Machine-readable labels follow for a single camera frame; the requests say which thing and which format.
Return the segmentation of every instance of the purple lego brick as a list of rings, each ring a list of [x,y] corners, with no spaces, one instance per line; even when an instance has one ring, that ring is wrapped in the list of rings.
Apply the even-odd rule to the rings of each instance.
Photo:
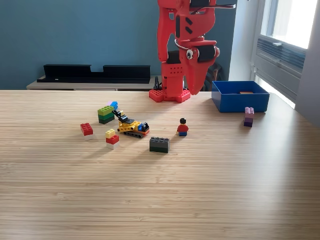
[[[246,107],[244,110],[244,117],[247,119],[253,119],[255,116],[255,111],[252,107]]]
[[[245,122],[245,123],[253,123],[253,122],[254,122],[254,119],[253,119],[253,118],[247,118],[247,117],[245,117],[245,118],[244,118],[244,122]]]
[[[253,124],[252,122],[246,122],[246,121],[244,122],[244,126],[245,126],[245,127],[250,127],[250,128],[252,128],[252,124]]]

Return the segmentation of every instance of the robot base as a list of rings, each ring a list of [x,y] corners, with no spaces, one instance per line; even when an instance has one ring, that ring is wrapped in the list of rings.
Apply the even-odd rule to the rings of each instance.
[[[184,101],[188,100],[191,97],[189,90],[183,90],[180,96],[176,97],[165,97],[165,91],[163,90],[150,90],[149,91],[149,98],[154,100],[157,103],[161,103],[162,101],[176,101],[177,103],[183,103]]]

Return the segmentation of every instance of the black tray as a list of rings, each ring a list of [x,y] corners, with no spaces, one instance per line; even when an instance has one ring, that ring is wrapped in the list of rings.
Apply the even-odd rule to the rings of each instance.
[[[91,65],[46,64],[45,77],[38,83],[149,84],[150,66],[104,65],[103,72],[92,72]]]

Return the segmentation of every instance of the blue storage bin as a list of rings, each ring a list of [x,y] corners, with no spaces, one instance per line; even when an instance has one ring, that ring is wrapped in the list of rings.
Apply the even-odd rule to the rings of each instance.
[[[221,113],[244,113],[245,107],[254,108],[255,113],[264,113],[269,97],[270,94],[254,81],[212,82],[212,100]]]

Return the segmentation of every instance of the white wall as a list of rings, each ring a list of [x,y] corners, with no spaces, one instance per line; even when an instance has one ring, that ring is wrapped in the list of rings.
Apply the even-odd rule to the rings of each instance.
[[[320,127],[320,0],[300,80],[295,109]]]
[[[229,81],[250,80],[258,9],[258,0],[237,2]]]

